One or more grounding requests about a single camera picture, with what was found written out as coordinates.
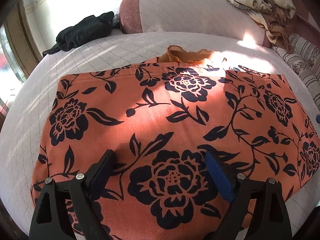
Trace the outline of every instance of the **black garment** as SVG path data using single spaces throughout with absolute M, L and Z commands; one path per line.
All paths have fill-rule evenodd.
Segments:
M 108 12 L 98 17 L 91 15 L 84 18 L 75 26 L 61 31 L 56 38 L 57 43 L 51 49 L 44 51 L 42 55 L 54 54 L 60 50 L 69 51 L 89 41 L 108 36 L 112 31 L 114 16 L 113 12 Z

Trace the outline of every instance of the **metal screw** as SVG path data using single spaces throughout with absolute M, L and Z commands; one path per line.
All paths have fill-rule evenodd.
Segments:
M 269 178 L 268 181 L 271 184 L 276 184 L 276 180 L 274 178 Z
M 84 174 L 83 173 L 79 173 L 79 174 L 76 175 L 76 179 L 81 180 L 83 178 L 84 178 Z
M 238 173 L 237 177 L 238 177 L 238 179 L 245 179 L 246 176 L 243 173 Z
M 52 182 L 52 178 L 46 178 L 44 182 L 45 184 L 50 184 Z

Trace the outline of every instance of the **blue gripper pad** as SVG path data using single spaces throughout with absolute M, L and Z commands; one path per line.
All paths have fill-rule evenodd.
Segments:
M 221 197 L 231 203 L 235 198 L 231 182 L 210 152 L 205 154 L 205 166 L 216 184 Z

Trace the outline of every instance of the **white wall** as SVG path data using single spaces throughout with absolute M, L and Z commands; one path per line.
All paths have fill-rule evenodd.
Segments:
M 33 38 L 42 53 L 63 29 L 83 18 L 112 11 L 122 0 L 23 0 Z

